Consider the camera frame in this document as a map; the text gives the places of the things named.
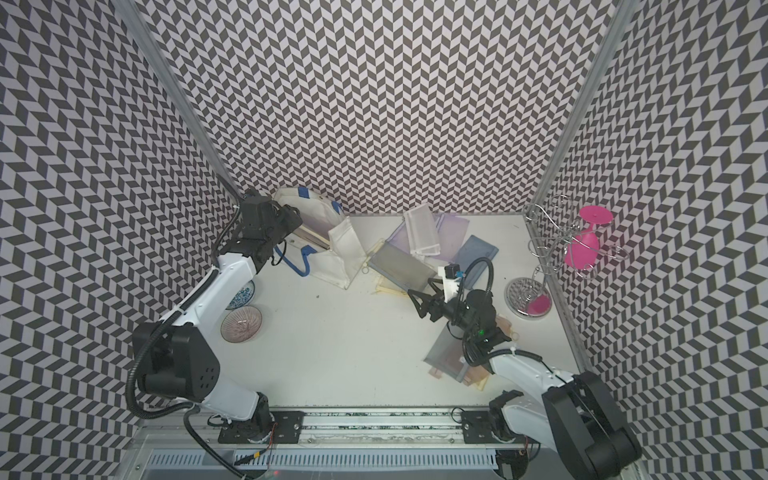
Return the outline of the white canvas bag blue handles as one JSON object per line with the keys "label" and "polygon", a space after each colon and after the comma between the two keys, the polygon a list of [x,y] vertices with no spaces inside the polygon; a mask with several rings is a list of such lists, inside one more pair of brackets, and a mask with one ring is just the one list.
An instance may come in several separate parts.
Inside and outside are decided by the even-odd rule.
{"label": "white canvas bag blue handles", "polygon": [[272,199],[296,208],[302,220],[275,248],[276,255],[301,277],[348,289],[367,254],[341,204],[306,187],[281,188]]}

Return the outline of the white mesh pencil pouch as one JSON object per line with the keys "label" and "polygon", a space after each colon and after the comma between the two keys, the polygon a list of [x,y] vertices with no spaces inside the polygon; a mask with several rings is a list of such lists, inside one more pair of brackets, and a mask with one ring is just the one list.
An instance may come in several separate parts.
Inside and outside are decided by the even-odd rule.
{"label": "white mesh pencil pouch", "polygon": [[403,214],[409,251],[413,256],[437,256],[440,240],[436,221],[427,204],[422,204]]}

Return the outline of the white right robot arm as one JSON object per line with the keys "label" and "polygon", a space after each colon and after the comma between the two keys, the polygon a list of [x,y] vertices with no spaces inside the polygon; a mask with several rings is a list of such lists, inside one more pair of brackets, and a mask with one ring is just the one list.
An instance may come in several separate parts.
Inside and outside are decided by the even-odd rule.
{"label": "white right robot arm", "polygon": [[642,456],[642,447],[607,385],[593,372],[572,374],[542,356],[514,346],[497,322],[492,295],[472,290],[463,299],[441,291],[408,293],[417,313],[446,319],[461,333],[462,355],[512,383],[489,404],[493,435],[507,441],[526,436],[559,455],[575,479],[617,477]]}

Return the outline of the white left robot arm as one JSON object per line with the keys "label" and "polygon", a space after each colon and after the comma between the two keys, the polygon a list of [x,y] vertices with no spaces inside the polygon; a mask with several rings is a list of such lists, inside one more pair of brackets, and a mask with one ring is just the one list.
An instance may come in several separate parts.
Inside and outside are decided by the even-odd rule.
{"label": "white left robot arm", "polygon": [[150,420],[201,407],[255,441],[271,433],[267,397],[223,373],[208,338],[235,295],[301,224],[297,208],[270,197],[252,193],[240,202],[213,243],[211,270],[159,321],[134,330],[125,390],[133,415]]}

